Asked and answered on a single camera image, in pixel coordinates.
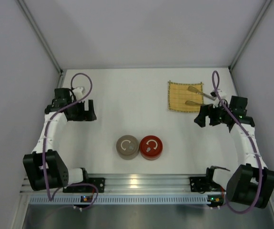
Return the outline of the metal tongs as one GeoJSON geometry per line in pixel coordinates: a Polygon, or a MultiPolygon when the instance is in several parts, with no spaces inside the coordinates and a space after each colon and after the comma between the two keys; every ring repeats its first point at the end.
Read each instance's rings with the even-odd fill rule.
{"type": "MultiPolygon", "coordinates": [[[[208,99],[210,99],[210,100],[212,100],[212,101],[215,100],[214,97],[212,97],[212,96],[210,96],[210,95],[208,95],[208,94],[205,94],[205,93],[201,92],[200,90],[198,90],[197,88],[195,88],[195,87],[193,87],[193,86],[189,86],[189,87],[188,87],[188,91],[189,91],[189,92],[192,92],[192,93],[195,93],[195,94],[202,95],[202,96],[204,96],[204,97],[206,97],[206,98],[208,98],[208,99]]],[[[203,105],[203,104],[200,104],[200,103],[197,103],[197,102],[194,102],[194,101],[190,101],[190,100],[185,101],[185,104],[186,104],[186,105],[200,105],[200,106],[203,105]]]]}

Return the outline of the grey round lid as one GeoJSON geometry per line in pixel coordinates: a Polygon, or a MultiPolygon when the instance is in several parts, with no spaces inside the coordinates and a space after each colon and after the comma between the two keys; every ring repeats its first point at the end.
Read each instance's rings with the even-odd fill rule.
{"type": "Polygon", "coordinates": [[[116,143],[117,153],[132,154],[139,151],[139,142],[132,135],[124,135],[117,140],[116,143]]]}

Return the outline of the red round lid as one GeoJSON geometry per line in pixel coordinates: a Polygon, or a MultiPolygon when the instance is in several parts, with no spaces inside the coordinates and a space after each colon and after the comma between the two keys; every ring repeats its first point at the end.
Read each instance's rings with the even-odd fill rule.
{"type": "Polygon", "coordinates": [[[149,155],[162,153],[163,144],[160,138],[154,135],[145,136],[140,142],[140,152],[146,152],[149,155]]]}

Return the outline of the steel round container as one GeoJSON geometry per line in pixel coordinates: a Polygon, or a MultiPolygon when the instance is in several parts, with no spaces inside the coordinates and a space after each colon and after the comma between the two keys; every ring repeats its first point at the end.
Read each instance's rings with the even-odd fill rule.
{"type": "Polygon", "coordinates": [[[158,159],[161,156],[161,154],[162,153],[160,152],[160,153],[155,154],[155,155],[149,155],[146,152],[141,152],[142,157],[145,158],[146,160],[150,160],[150,161],[158,159]]]}
{"type": "Polygon", "coordinates": [[[129,155],[118,152],[119,157],[121,157],[124,160],[132,160],[132,159],[136,158],[138,154],[139,154],[139,152],[135,152],[135,153],[132,153],[129,155]]]}

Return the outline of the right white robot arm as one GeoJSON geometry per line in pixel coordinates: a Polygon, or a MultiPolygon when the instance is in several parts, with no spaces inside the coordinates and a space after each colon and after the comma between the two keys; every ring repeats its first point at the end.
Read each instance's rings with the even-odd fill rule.
{"type": "Polygon", "coordinates": [[[238,168],[232,172],[211,166],[206,171],[207,182],[222,187],[230,202],[265,208],[274,189],[274,171],[267,168],[259,153],[255,123],[247,116],[247,103],[247,98],[232,96],[225,106],[201,105],[194,122],[205,127],[205,119],[209,118],[211,126],[227,125],[236,149],[238,168]]]}

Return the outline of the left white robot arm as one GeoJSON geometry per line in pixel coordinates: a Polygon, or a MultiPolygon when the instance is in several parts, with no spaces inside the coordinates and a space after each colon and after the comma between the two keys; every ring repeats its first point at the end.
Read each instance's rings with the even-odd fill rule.
{"type": "Polygon", "coordinates": [[[93,100],[85,109],[84,87],[57,88],[54,99],[44,110],[44,126],[32,153],[23,157],[23,165],[33,190],[62,188],[88,181],[85,168],[68,169],[58,153],[61,135],[69,121],[94,121],[93,100]]]}

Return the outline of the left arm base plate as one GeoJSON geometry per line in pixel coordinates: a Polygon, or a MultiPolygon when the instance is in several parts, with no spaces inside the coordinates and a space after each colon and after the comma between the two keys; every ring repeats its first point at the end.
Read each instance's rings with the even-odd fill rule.
{"type": "Polygon", "coordinates": [[[96,189],[99,193],[104,193],[105,178],[90,177],[86,181],[75,183],[63,188],[63,193],[95,193],[96,189]]]}

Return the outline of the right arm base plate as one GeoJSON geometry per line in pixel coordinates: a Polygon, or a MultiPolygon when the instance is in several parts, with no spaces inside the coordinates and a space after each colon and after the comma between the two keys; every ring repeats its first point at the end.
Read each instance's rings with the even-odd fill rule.
{"type": "Polygon", "coordinates": [[[222,187],[207,177],[189,177],[192,192],[203,194],[205,192],[222,191],[222,187]]]}

